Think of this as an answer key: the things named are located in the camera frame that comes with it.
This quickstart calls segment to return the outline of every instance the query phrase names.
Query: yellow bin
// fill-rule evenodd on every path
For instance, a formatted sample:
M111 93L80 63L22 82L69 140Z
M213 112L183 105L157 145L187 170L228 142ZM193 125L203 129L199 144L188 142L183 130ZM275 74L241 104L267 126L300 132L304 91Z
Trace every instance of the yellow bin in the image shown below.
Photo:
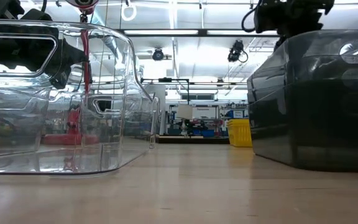
M248 119L231 119L227 122L227 130L232 146L252 147L251 130Z

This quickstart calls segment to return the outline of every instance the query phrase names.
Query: ceiling light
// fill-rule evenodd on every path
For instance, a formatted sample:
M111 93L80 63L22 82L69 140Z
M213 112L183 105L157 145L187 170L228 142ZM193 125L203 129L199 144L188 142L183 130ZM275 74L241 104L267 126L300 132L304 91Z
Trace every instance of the ceiling light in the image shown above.
M243 35L243 36L247 36L247 35L277 35L276 31L265 31L261 34L257 34L255 32L251 32L251 33L246 33L243 30L207 30L207 35Z
M125 30L127 35L197 35L198 30Z

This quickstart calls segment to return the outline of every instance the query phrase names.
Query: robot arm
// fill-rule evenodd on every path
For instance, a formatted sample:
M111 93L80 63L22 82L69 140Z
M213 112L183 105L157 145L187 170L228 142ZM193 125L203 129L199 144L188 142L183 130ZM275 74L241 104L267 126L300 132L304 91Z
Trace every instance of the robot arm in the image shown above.
M280 40L279 47L287 38L309 31L320 30L323 25L319 23L324 9L328 14L334 6L334 0L259 0L256 7L249 11L242 20L242 29L246 32L255 31L257 34L267 30L276 30ZM254 12L255 27L248 29L244 22Z

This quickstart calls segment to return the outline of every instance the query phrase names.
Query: clear plastic bin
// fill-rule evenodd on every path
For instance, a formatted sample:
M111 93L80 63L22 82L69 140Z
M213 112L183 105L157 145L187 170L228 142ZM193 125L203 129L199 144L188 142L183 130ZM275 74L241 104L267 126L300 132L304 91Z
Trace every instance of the clear plastic bin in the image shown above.
M0 173L89 174L147 152L155 109L137 68L132 42L112 29L0 21Z

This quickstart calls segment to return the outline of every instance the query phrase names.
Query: white ring handle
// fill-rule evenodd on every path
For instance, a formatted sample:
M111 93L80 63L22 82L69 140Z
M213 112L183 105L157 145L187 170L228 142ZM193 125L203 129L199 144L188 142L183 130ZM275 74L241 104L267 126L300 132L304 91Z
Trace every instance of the white ring handle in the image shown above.
M132 9L132 15L130 17L126 17L125 16L125 9ZM135 5L129 5L129 6L126 6L126 7L122 7L122 10L121 10L121 18L124 20L124 21L131 21L133 19L135 19L136 17L136 14L137 14L137 10L136 10L136 6Z

